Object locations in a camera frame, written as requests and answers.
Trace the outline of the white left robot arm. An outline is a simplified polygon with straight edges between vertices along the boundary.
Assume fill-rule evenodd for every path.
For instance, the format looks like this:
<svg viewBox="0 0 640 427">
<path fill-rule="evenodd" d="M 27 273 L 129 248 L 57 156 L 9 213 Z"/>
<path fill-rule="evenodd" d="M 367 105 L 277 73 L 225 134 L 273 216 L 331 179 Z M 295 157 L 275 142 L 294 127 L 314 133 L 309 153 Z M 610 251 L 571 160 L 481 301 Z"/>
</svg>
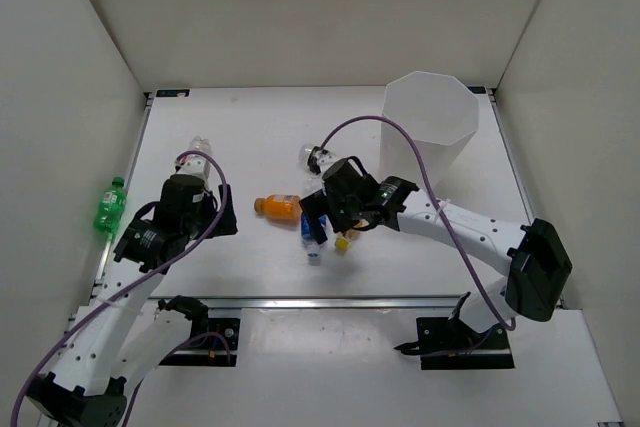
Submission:
<svg viewBox="0 0 640 427">
<path fill-rule="evenodd" d="M 146 375 L 174 351 L 198 347 L 216 331 L 200 300 L 178 295 L 129 335 L 172 265 L 203 241 L 237 232 L 231 188 L 212 193 L 201 174 L 176 173 L 161 197 L 141 207 L 114 249 L 101 292 L 34 368 L 16 398 L 10 423 L 29 400 L 62 426 L 118 426 Z"/>
</svg>

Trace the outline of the small bottle yellow cap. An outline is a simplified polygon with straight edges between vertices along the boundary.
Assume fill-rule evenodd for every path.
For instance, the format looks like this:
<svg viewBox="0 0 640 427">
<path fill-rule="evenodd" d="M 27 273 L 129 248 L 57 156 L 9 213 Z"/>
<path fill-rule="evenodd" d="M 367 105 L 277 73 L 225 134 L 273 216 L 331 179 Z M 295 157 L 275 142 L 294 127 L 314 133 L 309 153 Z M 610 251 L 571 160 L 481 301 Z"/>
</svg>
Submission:
<svg viewBox="0 0 640 427">
<path fill-rule="evenodd" d="M 334 247 L 342 253 L 349 250 L 351 244 L 359 237 L 360 232 L 355 229 L 349 229 L 345 233 L 337 233 L 334 240 Z"/>
</svg>

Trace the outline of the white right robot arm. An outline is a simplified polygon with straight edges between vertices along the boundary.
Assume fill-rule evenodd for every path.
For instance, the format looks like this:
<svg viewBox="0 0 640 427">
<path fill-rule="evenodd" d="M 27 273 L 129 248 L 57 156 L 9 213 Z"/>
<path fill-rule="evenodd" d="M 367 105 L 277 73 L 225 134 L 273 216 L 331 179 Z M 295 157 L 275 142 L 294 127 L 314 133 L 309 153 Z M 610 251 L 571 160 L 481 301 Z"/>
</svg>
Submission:
<svg viewBox="0 0 640 427">
<path fill-rule="evenodd" d="M 399 177 L 378 182 L 356 157 L 331 165 L 319 189 L 305 195 L 300 205 L 319 244 L 327 239 L 322 218 L 336 233 L 386 227 L 448 245 L 463 262 L 477 259 L 500 274 L 491 285 L 478 283 L 475 292 L 464 294 L 444 323 L 444 340 L 464 347 L 494 327 L 511 326 L 518 317 L 549 321 L 572 271 L 551 223 L 503 222 L 430 197 Z"/>
</svg>

